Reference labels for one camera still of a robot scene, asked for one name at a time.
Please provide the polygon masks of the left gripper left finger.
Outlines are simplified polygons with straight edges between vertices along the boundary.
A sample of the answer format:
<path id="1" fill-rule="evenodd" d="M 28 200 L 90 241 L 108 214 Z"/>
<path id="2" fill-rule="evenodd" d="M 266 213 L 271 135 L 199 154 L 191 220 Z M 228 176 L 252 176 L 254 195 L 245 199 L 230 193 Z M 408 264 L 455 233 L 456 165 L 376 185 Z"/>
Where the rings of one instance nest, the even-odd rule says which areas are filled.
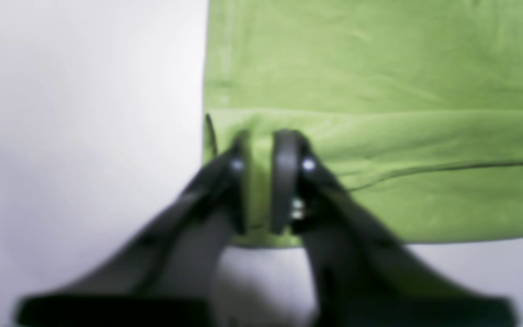
<path id="1" fill-rule="evenodd" d="M 106 262 L 21 300 L 23 327 L 213 327 L 212 282 L 246 230 L 247 132 L 205 165 L 179 197 Z"/>

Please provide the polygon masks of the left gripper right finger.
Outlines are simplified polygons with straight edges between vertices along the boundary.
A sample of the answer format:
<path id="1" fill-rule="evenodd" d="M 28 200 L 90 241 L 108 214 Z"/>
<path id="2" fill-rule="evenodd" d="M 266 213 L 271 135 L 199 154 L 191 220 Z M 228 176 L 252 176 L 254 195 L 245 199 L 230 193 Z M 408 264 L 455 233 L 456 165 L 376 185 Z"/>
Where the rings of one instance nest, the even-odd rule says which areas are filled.
<path id="1" fill-rule="evenodd" d="M 438 274 L 359 205 L 296 130 L 273 135 L 271 232 L 301 238 L 316 327 L 516 327 L 503 297 Z"/>

